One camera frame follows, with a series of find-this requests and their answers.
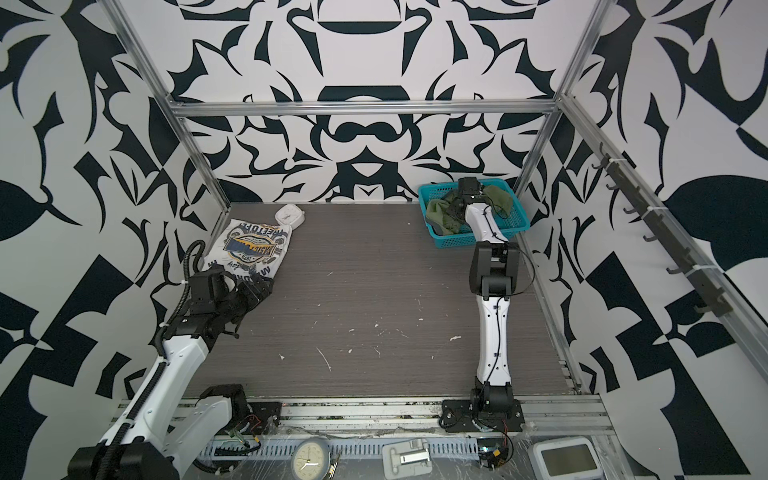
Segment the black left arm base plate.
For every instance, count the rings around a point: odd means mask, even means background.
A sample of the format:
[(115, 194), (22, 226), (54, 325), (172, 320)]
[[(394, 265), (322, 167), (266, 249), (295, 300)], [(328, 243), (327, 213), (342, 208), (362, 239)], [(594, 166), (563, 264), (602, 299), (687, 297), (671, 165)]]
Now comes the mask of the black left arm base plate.
[(281, 423), (283, 403), (280, 401), (257, 401), (248, 404), (249, 410), (235, 424), (234, 429), (243, 436), (258, 437), (270, 433)]

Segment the teal plastic basket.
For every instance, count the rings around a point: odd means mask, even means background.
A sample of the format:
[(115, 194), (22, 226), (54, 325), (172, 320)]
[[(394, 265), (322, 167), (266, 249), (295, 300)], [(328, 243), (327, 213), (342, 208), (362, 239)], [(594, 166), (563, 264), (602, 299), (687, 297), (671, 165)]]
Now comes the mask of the teal plastic basket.
[[(488, 178), (480, 179), (479, 182), (483, 187), (495, 186), (511, 197), (512, 205), (509, 212), (496, 212), (494, 214), (494, 219), (504, 236), (508, 239), (512, 239), (518, 233), (524, 232), (530, 228), (530, 220), (525, 209), (506, 181), (497, 178)], [(426, 217), (427, 205), (431, 200), (443, 199), (448, 193), (457, 189), (457, 182), (425, 184), (420, 186), (418, 188), (418, 200), (422, 216), (424, 218)], [(457, 234), (442, 235), (429, 224), (426, 218), (425, 224), (427, 225), (427, 231), (432, 237), (435, 246), (439, 249), (464, 247), (475, 244), (475, 237), (471, 228), (467, 225), (463, 225), (460, 232)]]

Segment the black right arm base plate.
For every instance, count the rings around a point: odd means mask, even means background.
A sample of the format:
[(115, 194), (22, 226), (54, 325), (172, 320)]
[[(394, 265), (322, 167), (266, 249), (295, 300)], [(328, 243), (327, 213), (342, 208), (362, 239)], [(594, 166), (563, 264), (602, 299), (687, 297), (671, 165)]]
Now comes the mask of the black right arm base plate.
[(477, 411), (469, 400), (443, 400), (438, 425), (448, 433), (521, 432), (525, 423), (521, 405), (510, 412)]

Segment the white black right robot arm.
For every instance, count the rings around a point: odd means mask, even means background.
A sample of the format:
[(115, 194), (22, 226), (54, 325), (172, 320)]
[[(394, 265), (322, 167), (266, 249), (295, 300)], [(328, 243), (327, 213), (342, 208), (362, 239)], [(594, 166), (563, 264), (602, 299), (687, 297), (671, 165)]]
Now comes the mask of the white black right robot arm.
[(507, 321), (519, 255), (510, 249), (510, 241), (498, 226), (495, 208), (479, 180), (460, 179), (451, 208), (462, 215), (476, 240), (469, 287), (478, 305), (480, 353), (470, 409), (476, 419), (483, 415), (508, 416), (513, 413), (515, 398), (508, 362)]

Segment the green tank top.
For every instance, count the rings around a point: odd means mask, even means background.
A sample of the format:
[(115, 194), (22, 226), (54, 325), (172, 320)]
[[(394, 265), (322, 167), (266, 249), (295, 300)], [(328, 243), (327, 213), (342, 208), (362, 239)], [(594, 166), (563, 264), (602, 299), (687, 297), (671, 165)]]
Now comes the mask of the green tank top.
[[(495, 186), (483, 187), (486, 197), (485, 206), (490, 206), (492, 213), (508, 213), (511, 197)], [(443, 199), (431, 200), (427, 205), (426, 219), (436, 231), (442, 235), (452, 235), (460, 232), (463, 225), (467, 225), (465, 215), (467, 207), (456, 207), (451, 204), (456, 190), (448, 193)]]

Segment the white digital display device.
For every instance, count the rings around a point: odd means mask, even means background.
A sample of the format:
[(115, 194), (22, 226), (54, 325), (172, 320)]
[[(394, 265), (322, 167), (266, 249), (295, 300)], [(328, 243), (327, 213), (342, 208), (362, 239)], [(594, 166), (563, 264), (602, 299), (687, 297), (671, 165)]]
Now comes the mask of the white digital display device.
[(537, 479), (603, 479), (605, 472), (593, 443), (586, 437), (537, 442), (528, 455)]

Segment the aluminium cage frame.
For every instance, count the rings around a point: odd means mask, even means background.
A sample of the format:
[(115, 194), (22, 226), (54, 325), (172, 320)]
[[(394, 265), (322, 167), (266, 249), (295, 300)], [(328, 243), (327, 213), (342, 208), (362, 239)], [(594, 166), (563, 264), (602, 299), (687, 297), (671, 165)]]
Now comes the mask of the aluminium cage frame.
[[(531, 100), (369, 100), (369, 101), (302, 101), (302, 102), (213, 102), (184, 103), (172, 100), (166, 92), (157, 68), (153, 65), (147, 48), (130, 18), (118, 1), (104, 1), (102, 7), (106, 17), (113, 25), (119, 40), (136, 62), (144, 76), (150, 92), (158, 101), (159, 107), (170, 123), (171, 129), (180, 140), (185, 152), (202, 174), (205, 185), (212, 190), (214, 198), (221, 205), (222, 212), (228, 214), (231, 202), (226, 197), (220, 183), (203, 157), (194, 141), (189, 128), (184, 124), (186, 117), (213, 117), (228, 115), (267, 115), (300, 116), (307, 115), (378, 115), (378, 114), (449, 114), (449, 113), (529, 113), (546, 114), (548, 120), (540, 130), (530, 155), (523, 164), (523, 170), (516, 185), (523, 187), (531, 178), (535, 167), (540, 162), (545, 141), (551, 138), (556, 123), (561, 117), (567, 117), (577, 132), (588, 143), (599, 160), (599, 143), (605, 143), (610, 155), (623, 157), (616, 145), (605, 135), (587, 114), (586, 110), (572, 96), (575, 73), (586, 61), (587, 54), (596, 45), (601, 26), (605, 23), (611, 1), (599, 1), (590, 13), (586, 27), (578, 42), (571, 64), (567, 67), (566, 78), (561, 89), (551, 99)], [(694, 251), (703, 255), (703, 250), (693, 241)], [(767, 324), (761, 320), (757, 310), (750, 306), (746, 297), (739, 293), (736, 285), (726, 278), (722, 269), (716, 266), (714, 279), (722, 283), (725, 297), (733, 306), (733, 311), (718, 317), (724, 328), (736, 341), (745, 357), (754, 369), (765, 377), (767, 375)]]

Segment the white plastic latch device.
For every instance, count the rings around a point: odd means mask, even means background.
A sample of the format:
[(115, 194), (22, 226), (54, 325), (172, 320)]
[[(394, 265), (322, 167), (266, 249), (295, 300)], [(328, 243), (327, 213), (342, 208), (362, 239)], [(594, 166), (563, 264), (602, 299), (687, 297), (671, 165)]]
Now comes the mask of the white plastic latch device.
[(381, 450), (384, 477), (388, 480), (407, 479), (430, 474), (433, 460), (425, 439), (411, 439), (384, 445)]

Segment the round analog clock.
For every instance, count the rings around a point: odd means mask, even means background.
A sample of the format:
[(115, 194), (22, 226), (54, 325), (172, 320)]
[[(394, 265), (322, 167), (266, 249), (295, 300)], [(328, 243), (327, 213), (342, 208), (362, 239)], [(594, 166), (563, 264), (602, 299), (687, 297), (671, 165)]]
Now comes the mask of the round analog clock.
[(296, 480), (322, 480), (331, 467), (330, 446), (321, 438), (302, 441), (291, 457), (291, 474)]

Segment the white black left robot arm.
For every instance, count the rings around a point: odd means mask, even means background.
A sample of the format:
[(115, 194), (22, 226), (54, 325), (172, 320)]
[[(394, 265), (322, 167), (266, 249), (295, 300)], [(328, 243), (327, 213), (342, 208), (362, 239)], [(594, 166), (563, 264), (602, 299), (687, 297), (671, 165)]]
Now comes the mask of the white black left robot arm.
[(217, 433), (238, 427), (251, 413), (240, 384), (207, 388), (179, 426), (171, 421), (218, 338), (237, 336), (273, 285), (220, 265), (188, 276), (177, 310), (153, 337), (158, 356), (148, 377), (98, 443), (75, 452), (68, 478), (180, 479)]

